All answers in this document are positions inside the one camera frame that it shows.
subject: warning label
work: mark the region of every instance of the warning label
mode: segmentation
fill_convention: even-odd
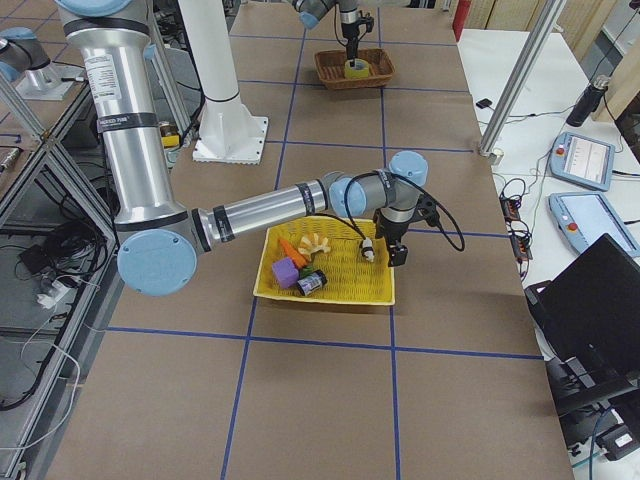
[[[87,77],[95,102],[120,100],[122,98],[112,55],[105,54],[87,58],[85,67],[87,68]]]

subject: wicker basket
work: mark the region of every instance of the wicker basket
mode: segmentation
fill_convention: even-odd
[[[389,55],[381,48],[360,49],[358,50],[358,58],[369,62],[371,75],[367,78],[347,79],[344,77],[344,63],[347,61],[347,54],[344,50],[316,53],[316,70],[320,81],[329,90],[382,87],[389,83],[395,73]]]
[[[365,235],[372,239],[375,237],[373,222],[356,222]],[[318,253],[313,259],[314,268],[327,276],[327,285],[303,297],[295,288],[280,288],[271,272],[271,265],[284,258],[278,238],[285,238],[297,246],[303,235],[314,232],[328,237],[331,246],[331,252]],[[353,230],[331,218],[305,217],[271,227],[267,231],[253,294],[291,302],[393,305],[393,268],[388,266],[389,255],[384,240],[373,240],[376,255],[373,263],[360,255],[360,242],[360,237]]]

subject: can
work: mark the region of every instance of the can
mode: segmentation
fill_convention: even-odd
[[[322,270],[316,270],[311,275],[301,278],[296,282],[298,291],[308,297],[316,290],[320,290],[327,284],[327,277]]]

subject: orange toy carrot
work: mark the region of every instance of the orange toy carrot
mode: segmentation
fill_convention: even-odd
[[[280,243],[284,254],[291,260],[293,260],[293,264],[298,270],[300,270],[302,267],[305,267],[309,263],[307,262],[306,258],[300,255],[300,253],[295,248],[293,248],[293,245],[291,245],[288,240],[280,237],[278,239],[278,242]]]

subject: blue joint cap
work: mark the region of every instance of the blue joint cap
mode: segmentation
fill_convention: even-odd
[[[133,234],[118,252],[118,271],[132,289],[159,297],[177,292],[196,271],[197,256],[182,235],[169,230]]]
[[[422,187],[427,183],[429,164],[419,153],[404,150],[393,156],[389,164],[389,170]]]
[[[0,37],[7,40],[36,40],[36,34],[27,27],[11,27],[0,32]]]
[[[65,10],[79,17],[108,17],[125,9],[132,0],[55,0]]]
[[[15,82],[20,78],[20,72],[13,68],[8,63],[0,62],[0,75],[2,75],[7,82]]]
[[[320,23],[320,20],[318,20],[315,15],[312,15],[309,12],[300,12],[298,18],[300,18],[300,21],[304,25],[304,28],[306,28],[307,30],[313,30],[318,26],[318,23]]]
[[[156,54],[156,44],[155,43],[151,43],[149,45],[147,45],[146,47],[144,47],[144,50],[142,51],[142,56],[144,57],[145,60],[151,60]]]
[[[331,201],[331,208],[341,217],[347,216],[347,209],[344,206],[344,191],[347,185],[351,181],[351,177],[344,177],[340,180],[333,182],[329,187],[329,200]],[[353,182],[349,187],[349,213],[352,216],[362,215],[367,208],[367,195],[364,192],[364,188],[358,183]]]

